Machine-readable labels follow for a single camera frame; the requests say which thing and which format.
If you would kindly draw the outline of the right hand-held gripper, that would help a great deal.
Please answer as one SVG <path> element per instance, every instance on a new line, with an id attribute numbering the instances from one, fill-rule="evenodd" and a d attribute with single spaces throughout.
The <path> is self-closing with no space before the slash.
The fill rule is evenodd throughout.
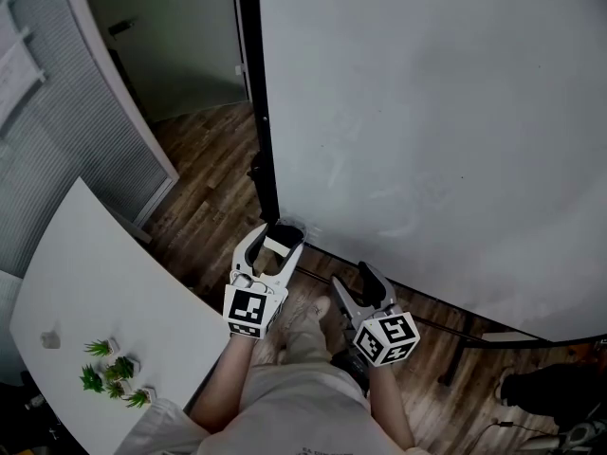
<path id="1" fill-rule="evenodd" d="M 330 280 L 340 312 L 356 330 L 354 347 L 372 366 L 386 366 L 406 359 L 420 340 L 412 315 L 393 303 L 395 290 L 377 268 L 359 262 L 358 269 L 362 297 L 369 307 L 357 304 L 341 278 L 332 275 Z"/>

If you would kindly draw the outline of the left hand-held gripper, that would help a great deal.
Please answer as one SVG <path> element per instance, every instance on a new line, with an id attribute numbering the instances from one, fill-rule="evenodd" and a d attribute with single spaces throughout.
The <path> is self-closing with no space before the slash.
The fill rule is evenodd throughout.
<path id="1" fill-rule="evenodd" d="M 223 319 L 232 336 L 264 338 L 282 312 L 288 292 L 282 286 L 265 282 L 288 282 L 304 250 L 299 242 L 291 248 L 275 240 L 265 240 L 268 224 L 252 230 L 235 247 L 232 254 L 230 283 L 225 287 Z M 253 273 L 261 247 L 276 253 L 282 260 L 276 274 Z"/>

